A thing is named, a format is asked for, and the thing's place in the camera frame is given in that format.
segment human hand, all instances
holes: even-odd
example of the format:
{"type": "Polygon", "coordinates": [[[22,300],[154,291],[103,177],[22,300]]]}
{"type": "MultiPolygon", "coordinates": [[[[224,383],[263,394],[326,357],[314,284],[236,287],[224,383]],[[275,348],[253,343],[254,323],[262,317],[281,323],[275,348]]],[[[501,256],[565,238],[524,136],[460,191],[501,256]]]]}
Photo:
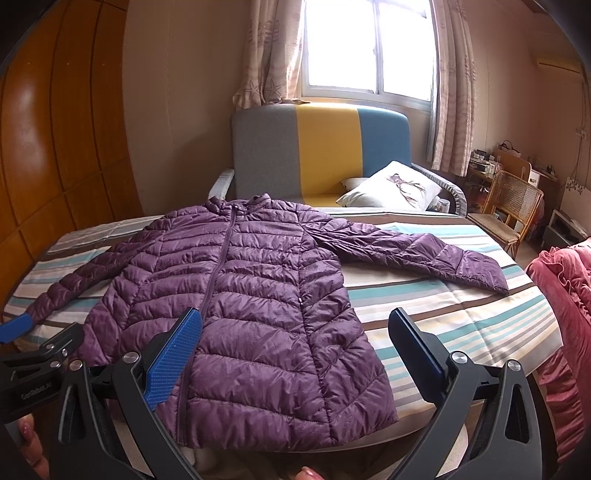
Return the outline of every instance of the human hand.
{"type": "Polygon", "coordinates": [[[295,476],[294,480],[324,480],[319,474],[317,474],[312,468],[303,466],[300,473],[295,476]]]}
{"type": "Polygon", "coordinates": [[[27,415],[18,420],[18,430],[24,439],[24,445],[21,447],[21,453],[27,462],[33,467],[37,475],[43,480],[49,479],[49,463],[43,456],[43,447],[41,440],[35,432],[35,422],[33,415],[27,415]]]}

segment pink blanket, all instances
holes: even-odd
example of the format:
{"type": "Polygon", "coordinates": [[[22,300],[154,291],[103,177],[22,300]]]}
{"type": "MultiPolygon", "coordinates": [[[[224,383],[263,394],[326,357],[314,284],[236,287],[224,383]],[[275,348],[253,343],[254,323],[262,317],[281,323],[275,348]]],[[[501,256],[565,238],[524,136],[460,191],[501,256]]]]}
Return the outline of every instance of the pink blanket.
{"type": "Polygon", "coordinates": [[[527,274],[558,319],[564,347],[538,369],[562,463],[591,424],[591,241],[542,252],[527,274]]]}

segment purple puffer jacket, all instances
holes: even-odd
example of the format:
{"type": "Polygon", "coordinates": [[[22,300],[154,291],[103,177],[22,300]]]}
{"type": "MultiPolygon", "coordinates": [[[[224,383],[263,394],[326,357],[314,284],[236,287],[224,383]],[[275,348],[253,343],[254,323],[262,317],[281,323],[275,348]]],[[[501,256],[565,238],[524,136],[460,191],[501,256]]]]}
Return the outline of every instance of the purple puffer jacket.
{"type": "Polygon", "coordinates": [[[396,421],[389,379],[339,258],[507,292],[499,265],[435,236],[333,219],[267,195],[169,213],[51,286],[35,322],[115,277],[77,356],[109,364],[198,308],[203,336],[157,413],[188,447],[310,450],[396,421]]]}

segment wooden chair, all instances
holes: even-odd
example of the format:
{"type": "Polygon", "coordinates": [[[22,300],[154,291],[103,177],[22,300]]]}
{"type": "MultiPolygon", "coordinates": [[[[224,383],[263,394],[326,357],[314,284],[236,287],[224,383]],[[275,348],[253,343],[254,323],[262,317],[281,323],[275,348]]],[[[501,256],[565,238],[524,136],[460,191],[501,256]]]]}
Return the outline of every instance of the wooden chair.
{"type": "Polygon", "coordinates": [[[470,213],[468,218],[495,238],[514,259],[543,195],[541,190],[527,181],[501,170],[495,175],[482,213],[470,213]],[[506,214],[506,221],[499,220],[494,215],[495,211],[506,214]],[[519,232],[512,228],[516,222],[523,224],[519,232]]]}

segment white pillow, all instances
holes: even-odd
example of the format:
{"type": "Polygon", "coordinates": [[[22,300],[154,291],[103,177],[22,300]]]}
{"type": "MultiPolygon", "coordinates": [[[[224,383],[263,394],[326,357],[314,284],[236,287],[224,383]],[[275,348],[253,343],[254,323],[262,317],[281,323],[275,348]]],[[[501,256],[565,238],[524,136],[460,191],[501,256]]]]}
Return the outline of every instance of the white pillow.
{"type": "Polygon", "coordinates": [[[354,179],[344,179],[340,182],[340,184],[343,187],[345,187],[345,190],[347,190],[347,192],[350,192],[351,190],[356,189],[359,185],[361,185],[367,179],[368,179],[367,177],[358,177],[358,178],[354,178],[354,179]]]}
{"type": "Polygon", "coordinates": [[[394,212],[424,212],[441,192],[425,175],[397,161],[365,180],[336,201],[343,207],[382,207],[394,212]]]}

